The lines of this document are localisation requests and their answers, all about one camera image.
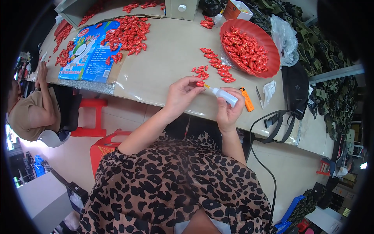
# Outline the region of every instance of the woman's left hand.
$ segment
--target woman's left hand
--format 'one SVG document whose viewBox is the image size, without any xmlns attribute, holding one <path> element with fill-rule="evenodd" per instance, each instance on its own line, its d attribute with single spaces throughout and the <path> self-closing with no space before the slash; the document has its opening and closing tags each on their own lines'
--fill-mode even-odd
<svg viewBox="0 0 374 234">
<path fill-rule="evenodd" d="M 199 93 L 205 91 L 204 87 L 196 86 L 197 81 L 202 81 L 202 79 L 194 76 L 186 76 L 169 86 L 164 111 L 171 122 L 187 109 Z"/>
</svg>

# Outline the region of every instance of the white squeeze bottle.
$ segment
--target white squeeze bottle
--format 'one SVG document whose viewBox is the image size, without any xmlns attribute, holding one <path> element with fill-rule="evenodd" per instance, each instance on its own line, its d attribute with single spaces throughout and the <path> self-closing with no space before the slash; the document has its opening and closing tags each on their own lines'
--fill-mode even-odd
<svg viewBox="0 0 374 234">
<path fill-rule="evenodd" d="M 212 87 L 210 87 L 207 84 L 204 84 L 204 86 L 207 87 L 208 89 L 212 90 L 213 94 L 216 97 L 223 97 L 226 100 L 226 102 L 231 105 L 232 108 L 235 107 L 235 104 L 237 102 L 237 98 L 236 97 L 232 96 L 231 94 L 229 94 L 228 92 L 226 92 L 226 91 L 224 91 L 222 89 L 212 88 Z"/>
</svg>

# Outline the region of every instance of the person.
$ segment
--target person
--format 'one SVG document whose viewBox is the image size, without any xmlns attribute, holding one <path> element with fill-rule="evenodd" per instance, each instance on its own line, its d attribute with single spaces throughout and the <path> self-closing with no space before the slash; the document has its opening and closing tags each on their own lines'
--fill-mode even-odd
<svg viewBox="0 0 374 234">
<path fill-rule="evenodd" d="M 165 127 L 205 91 L 202 79 L 184 77 L 169 87 L 165 107 L 105 155 L 81 210 L 83 233 L 266 233 L 270 203 L 256 174 L 246 167 L 234 108 L 219 97 L 217 124 L 222 151 L 205 133 L 183 140 Z"/>
<path fill-rule="evenodd" d="M 334 161 L 329 160 L 327 158 L 323 158 L 322 161 L 330 165 L 330 176 L 332 178 L 339 177 L 341 179 L 343 176 L 345 176 L 349 172 L 352 172 L 355 168 L 355 164 L 353 160 L 350 160 L 347 166 L 342 166 L 342 167 L 337 167 Z"/>
<path fill-rule="evenodd" d="M 40 62 L 35 88 L 28 97 L 22 98 L 20 87 L 12 80 L 8 94 L 8 123 L 22 139 L 35 141 L 44 130 L 61 131 L 71 120 L 73 89 L 65 86 L 47 84 L 46 62 Z"/>
</svg>

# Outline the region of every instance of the electrical cable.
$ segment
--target electrical cable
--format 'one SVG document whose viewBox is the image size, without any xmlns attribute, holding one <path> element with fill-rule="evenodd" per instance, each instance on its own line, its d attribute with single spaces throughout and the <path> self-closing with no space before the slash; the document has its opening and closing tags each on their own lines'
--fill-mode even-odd
<svg viewBox="0 0 374 234">
<path fill-rule="evenodd" d="M 297 115 L 297 113 L 296 112 L 294 112 L 294 111 L 291 111 L 291 110 L 277 110 L 277 111 L 274 111 L 274 112 L 272 112 L 272 113 L 270 113 L 270 114 L 267 114 L 267 115 L 265 115 L 265 116 L 263 116 L 263 117 L 261 117 L 261 118 L 259 118 L 258 120 L 256 120 L 253 124 L 252 124 L 252 126 L 251 126 L 251 129 L 249 130 L 249 142 L 250 142 L 250 144 L 251 144 L 251 149 L 250 149 L 250 151 L 248 152 L 248 157 L 247 158 L 249 158 L 249 155 L 251 154 L 251 150 L 252 150 L 252 153 L 253 153 L 253 155 L 255 156 L 255 158 L 256 158 L 256 160 L 261 164 L 261 166 L 263 166 L 269 173 L 270 173 L 270 175 L 272 176 L 272 178 L 273 178 L 273 180 L 274 180 L 274 196 L 273 196 L 273 204 L 272 204 L 272 209 L 271 209 L 271 211 L 270 211 L 270 225 L 269 225 L 269 230 L 266 232 L 266 234 L 269 234 L 270 233 L 270 229 L 272 228 L 272 225 L 271 225 L 271 223 L 272 223 L 272 220 L 273 220 L 273 214 L 274 214 L 274 206 L 275 206 L 275 198 L 276 198 L 276 195 L 277 195 L 277 182 L 276 182 L 276 180 L 275 180 L 275 177 L 274 177 L 274 175 L 273 175 L 273 173 L 257 158 L 257 156 L 256 156 L 256 154 L 255 154 L 255 152 L 254 152 L 254 150 L 253 150 L 253 147 L 252 147 L 252 128 L 253 128 L 253 126 L 258 122 L 258 121 L 260 121 L 260 120 L 262 120 L 262 119 L 264 119 L 264 118 L 266 118 L 266 117 L 268 117 L 268 116 L 270 116 L 270 115 L 273 115 L 273 114 L 277 114 L 277 113 L 279 113 L 279 112 L 290 112 L 290 113 L 293 113 L 293 114 L 296 114 Z"/>
</svg>

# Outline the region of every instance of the clear plastic bag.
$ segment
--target clear plastic bag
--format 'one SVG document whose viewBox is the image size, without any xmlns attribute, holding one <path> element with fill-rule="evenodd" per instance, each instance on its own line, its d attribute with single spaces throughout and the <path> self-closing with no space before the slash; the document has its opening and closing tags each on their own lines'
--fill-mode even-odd
<svg viewBox="0 0 374 234">
<path fill-rule="evenodd" d="M 272 14 L 270 21 L 272 39 L 278 48 L 281 67 L 295 65 L 300 57 L 297 52 L 296 31 L 291 28 L 289 23 L 274 14 Z"/>
</svg>

